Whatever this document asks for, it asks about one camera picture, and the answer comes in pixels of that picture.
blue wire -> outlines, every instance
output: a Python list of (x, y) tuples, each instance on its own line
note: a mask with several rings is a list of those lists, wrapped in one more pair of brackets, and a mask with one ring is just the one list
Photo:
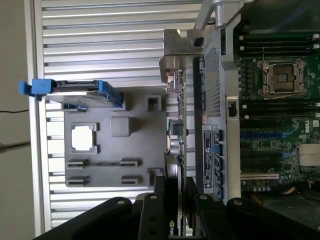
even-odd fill
[(290, 24), (293, 22), (297, 17), (299, 17), (301, 14), (303, 14), (306, 10), (308, 10), (312, 3), (315, 2), (316, 0), (307, 0), (304, 3), (302, 3), (300, 6), (296, 8), (296, 10), (289, 16), (287, 17), (283, 22), (279, 23), (276, 25), (274, 28), (270, 30), (270, 33), (275, 33), (283, 29), (286, 25)]

circuit board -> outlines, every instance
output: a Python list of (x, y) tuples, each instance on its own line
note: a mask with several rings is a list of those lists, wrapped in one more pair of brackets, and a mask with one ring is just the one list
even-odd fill
[[(319, 39), (307, 33), (291, 37), (269, 36), (264, 40), (267, 47), (261, 44), (260, 56), (256, 50), (262, 36), (246, 37), (240, 46), (243, 54), (235, 57), (239, 69), (241, 176), (275, 176), (241, 178), (243, 191), (269, 192), (273, 186), (320, 181), (320, 54), (314, 51)], [(275, 50), (277, 44), (289, 46), (281, 48), (288, 52), (280, 54)], [(300, 45), (308, 53), (299, 55)]]

metal bracket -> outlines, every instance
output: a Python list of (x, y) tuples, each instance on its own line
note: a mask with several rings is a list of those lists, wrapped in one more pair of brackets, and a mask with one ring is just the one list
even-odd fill
[(171, 82), (176, 70), (187, 70), (193, 58), (203, 54), (201, 41), (201, 30), (188, 29), (186, 37), (182, 36), (180, 29), (163, 30), (163, 57), (159, 60), (162, 83)]
[(224, 28), (245, 3), (253, 1), (255, 0), (204, 0), (194, 28), (203, 31), (213, 12), (215, 12), (215, 26), (217, 28)]

ventilation grille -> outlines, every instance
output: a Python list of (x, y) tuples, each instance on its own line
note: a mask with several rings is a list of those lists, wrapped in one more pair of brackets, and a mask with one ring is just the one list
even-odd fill
[(211, 48), (204, 57), (206, 80), (206, 115), (209, 118), (220, 117), (220, 54)]

black cable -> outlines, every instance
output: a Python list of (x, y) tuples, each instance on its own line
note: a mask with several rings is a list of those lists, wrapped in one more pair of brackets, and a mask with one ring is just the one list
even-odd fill
[(29, 109), (24, 109), (24, 110), (20, 110), (20, 111), (0, 110), (0, 114), (19, 114), (19, 113), (25, 113), (28, 111), (29, 111)]
[(8, 145), (4, 145), (0, 143), (0, 154), (3, 154), (7, 151), (23, 149), (25, 147), (29, 147), (30, 144), (31, 144), (30, 141), (23, 141), (23, 142), (8, 144)]

